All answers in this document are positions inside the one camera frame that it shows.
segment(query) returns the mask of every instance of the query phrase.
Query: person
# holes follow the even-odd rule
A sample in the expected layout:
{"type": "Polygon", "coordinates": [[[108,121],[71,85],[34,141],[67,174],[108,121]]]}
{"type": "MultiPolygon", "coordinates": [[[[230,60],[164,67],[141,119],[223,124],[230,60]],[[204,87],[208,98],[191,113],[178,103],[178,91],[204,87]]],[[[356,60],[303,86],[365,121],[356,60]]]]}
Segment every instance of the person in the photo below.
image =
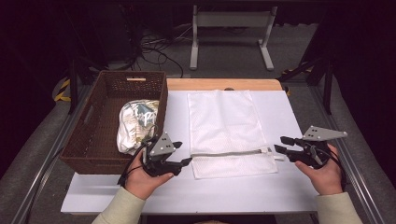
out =
{"type": "MultiPolygon", "coordinates": [[[[329,145],[329,148],[337,155],[335,147],[329,145]]],[[[130,169],[141,166],[141,156],[142,152],[132,162],[130,169]]],[[[329,160],[317,170],[300,161],[295,162],[295,165],[310,178],[319,194],[316,202],[320,224],[361,223],[348,193],[342,190],[341,170],[334,161],[329,160]]],[[[171,173],[151,177],[143,169],[133,170],[126,180],[125,188],[119,189],[110,205],[92,224],[138,223],[146,199],[172,177],[171,173]]]]}

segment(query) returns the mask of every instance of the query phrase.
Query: sleeve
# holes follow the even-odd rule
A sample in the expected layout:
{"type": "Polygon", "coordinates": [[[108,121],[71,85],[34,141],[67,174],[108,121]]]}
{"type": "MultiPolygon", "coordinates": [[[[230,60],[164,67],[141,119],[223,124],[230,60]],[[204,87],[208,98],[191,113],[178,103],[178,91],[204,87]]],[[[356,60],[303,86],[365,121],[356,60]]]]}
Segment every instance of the sleeve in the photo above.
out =
{"type": "Polygon", "coordinates": [[[125,188],[120,188],[108,207],[99,214],[92,224],[135,224],[146,201],[137,198],[125,188]]]}
{"type": "Polygon", "coordinates": [[[320,224],[362,223],[347,192],[316,198],[320,224]]]}

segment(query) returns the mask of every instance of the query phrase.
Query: gray carpet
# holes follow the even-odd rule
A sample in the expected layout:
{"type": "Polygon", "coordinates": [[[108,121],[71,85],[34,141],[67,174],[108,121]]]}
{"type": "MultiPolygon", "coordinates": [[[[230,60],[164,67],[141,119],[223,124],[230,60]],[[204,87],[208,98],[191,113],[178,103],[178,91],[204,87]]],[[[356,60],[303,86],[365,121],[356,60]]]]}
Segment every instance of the gray carpet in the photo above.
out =
{"type": "MultiPolygon", "coordinates": [[[[257,39],[262,31],[246,29],[241,34],[232,34],[224,29],[204,29],[199,32],[200,51],[198,69],[191,71],[190,55],[191,41],[184,39],[163,52],[183,67],[185,77],[245,77],[274,78],[279,77],[285,69],[294,68],[303,56],[304,50],[315,32],[316,26],[284,26],[275,27],[271,34],[268,49],[272,57],[275,71],[269,72],[260,54],[257,39]]],[[[145,53],[148,60],[157,62],[158,54],[145,53]]],[[[180,69],[171,61],[161,66],[139,60],[142,70],[162,69],[171,77],[181,75],[180,69]]],[[[342,95],[337,88],[336,80],[332,91],[332,116],[340,130],[347,131],[347,149],[364,178],[373,201],[378,208],[384,223],[394,223],[396,214],[396,193],[388,178],[377,164],[371,149],[364,141],[359,128],[351,117],[342,95]]],[[[327,127],[325,115],[321,107],[314,103],[312,89],[304,84],[304,75],[298,76],[292,82],[285,83],[290,87],[290,103],[304,132],[309,125],[327,127]]],[[[56,107],[43,120],[21,149],[20,154],[9,167],[0,181],[0,223],[11,223],[18,212],[26,192],[34,181],[36,172],[49,154],[56,141],[64,121],[68,118],[69,103],[58,102],[56,107]]],[[[71,216],[60,212],[66,189],[70,183],[73,171],[63,162],[57,161],[51,175],[42,189],[30,217],[30,223],[91,223],[94,216],[71,216]]],[[[371,223],[367,211],[361,204],[361,199],[352,185],[346,190],[351,194],[353,203],[363,220],[371,223]]],[[[308,214],[276,215],[278,224],[312,223],[308,214]]]]}

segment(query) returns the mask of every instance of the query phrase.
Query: human hand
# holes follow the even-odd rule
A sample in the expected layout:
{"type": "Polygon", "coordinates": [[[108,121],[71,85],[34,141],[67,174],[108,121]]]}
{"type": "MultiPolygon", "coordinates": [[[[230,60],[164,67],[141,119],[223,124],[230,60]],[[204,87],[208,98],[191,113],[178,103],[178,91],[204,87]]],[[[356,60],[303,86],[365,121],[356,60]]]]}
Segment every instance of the human hand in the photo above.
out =
{"type": "Polygon", "coordinates": [[[174,175],[172,173],[159,175],[155,177],[151,177],[148,175],[142,166],[142,162],[140,161],[143,154],[143,150],[141,150],[134,161],[129,166],[128,171],[132,171],[127,176],[125,182],[125,189],[132,193],[134,196],[146,200],[151,193],[158,188],[160,185],[164,184],[174,175]]]}
{"type": "MultiPolygon", "coordinates": [[[[338,156],[337,148],[330,144],[328,146],[338,156]]],[[[343,192],[341,187],[341,169],[333,160],[328,160],[323,167],[317,170],[305,165],[301,161],[295,162],[295,165],[311,179],[312,185],[320,195],[343,192]]]]}

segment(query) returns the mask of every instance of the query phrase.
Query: white fabric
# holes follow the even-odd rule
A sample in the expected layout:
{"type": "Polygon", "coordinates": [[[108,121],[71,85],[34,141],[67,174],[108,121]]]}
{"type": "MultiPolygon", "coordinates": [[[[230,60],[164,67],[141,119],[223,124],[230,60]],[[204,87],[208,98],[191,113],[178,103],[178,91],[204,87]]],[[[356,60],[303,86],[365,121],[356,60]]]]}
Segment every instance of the white fabric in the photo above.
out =
{"type": "Polygon", "coordinates": [[[277,172],[249,91],[198,91],[188,101],[195,178],[277,172]]]}
{"type": "Polygon", "coordinates": [[[126,103],[120,111],[117,133],[119,152],[134,155],[146,137],[153,135],[159,101],[136,100],[126,103]]]}

